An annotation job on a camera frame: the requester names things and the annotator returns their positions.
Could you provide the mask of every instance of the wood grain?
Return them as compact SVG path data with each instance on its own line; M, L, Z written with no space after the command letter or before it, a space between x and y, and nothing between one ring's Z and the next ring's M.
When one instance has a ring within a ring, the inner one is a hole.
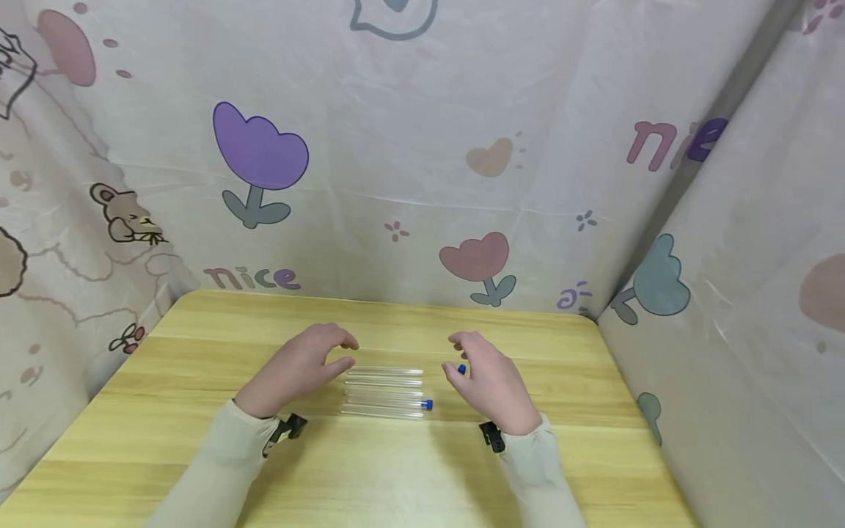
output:
M19 489L0 526L140 526L218 408L279 344L337 321L359 365L425 370L421 422L339 416L342 381L292 404L309 419L253 485L241 526L514 528L519 512L482 422L445 381L446 341L476 329L519 366L554 424L591 526L695 522L594 323L586 318L195 291L179 300Z

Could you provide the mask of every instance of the wrist strap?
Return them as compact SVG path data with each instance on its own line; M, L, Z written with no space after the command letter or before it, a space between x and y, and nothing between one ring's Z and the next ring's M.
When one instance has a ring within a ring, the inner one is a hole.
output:
M481 434L484 435L484 443L493 448L494 453L504 452L504 440L502 439L502 432L493 422L483 423L478 428L481 429Z

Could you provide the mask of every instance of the right hand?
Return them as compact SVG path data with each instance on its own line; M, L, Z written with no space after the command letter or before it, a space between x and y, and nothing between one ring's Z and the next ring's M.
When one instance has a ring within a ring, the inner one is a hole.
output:
M465 378L451 362L443 364L446 379L466 403L492 420L503 433L525 436L540 427L542 418L528 395L514 362L478 332L449 336L455 350L470 363Z

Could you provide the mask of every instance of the beige sleeve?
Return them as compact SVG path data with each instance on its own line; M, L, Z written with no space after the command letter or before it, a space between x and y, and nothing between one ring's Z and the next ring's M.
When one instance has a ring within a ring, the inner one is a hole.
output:
M232 400L220 409L203 446L145 528L233 528L279 425L259 420Z
M516 495L523 528L586 526L560 465L558 439L546 415L526 436L502 433L501 455L510 490Z

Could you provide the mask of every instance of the glass test tube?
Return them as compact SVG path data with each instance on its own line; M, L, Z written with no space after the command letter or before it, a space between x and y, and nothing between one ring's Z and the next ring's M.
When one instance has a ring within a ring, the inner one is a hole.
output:
M346 396L350 395L361 395L361 396L383 396L385 398L394 398L394 399L423 399L423 392L421 390L415 390L414 388L406 389L406 388L375 388L375 387L359 387L356 385L351 385L346 387L346 390L343 391L343 394Z
M365 406L379 406L392 407L396 409L424 409L431 411L434 402L432 400L425 400L422 397L390 397L388 395L360 395L350 394L346 396L346 403L365 405Z
M348 374L347 385L362 385L368 387L422 387L422 378L387 378L384 376L368 376L363 374Z
M345 403L341 406L341 414L355 416L375 416L377 418L399 418L402 420L419 420L423 417L422 411L410 409L396 409L390 407L365 406L359 404Z
M352 367L350 375L363 374L366 376L422 376L421 368L397 368L397 367Z

